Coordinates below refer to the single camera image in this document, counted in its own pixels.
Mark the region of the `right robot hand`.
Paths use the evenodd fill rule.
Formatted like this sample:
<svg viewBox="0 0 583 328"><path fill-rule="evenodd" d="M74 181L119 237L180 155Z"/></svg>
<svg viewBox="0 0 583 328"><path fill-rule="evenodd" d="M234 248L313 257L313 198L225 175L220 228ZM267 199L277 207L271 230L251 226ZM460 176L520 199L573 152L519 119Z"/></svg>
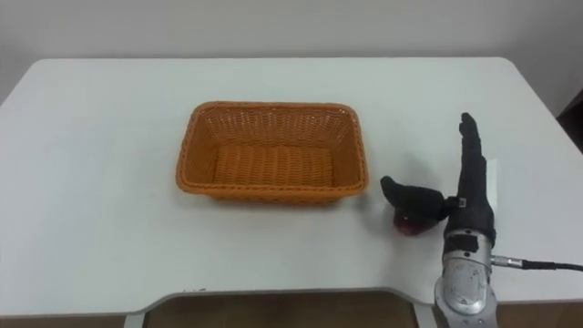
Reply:
<svg viewBox="0 0 583 328"><path fill-rule="evenodd" d="M394 226L416 236L446 222L445 231L476 231L496 243L495 215L487 198L486 159L476 121L468 113L459 123L462 153L457 193L445 197L439 190L404 185L389 176L380 180L384 197L394 208Z"/></svg>

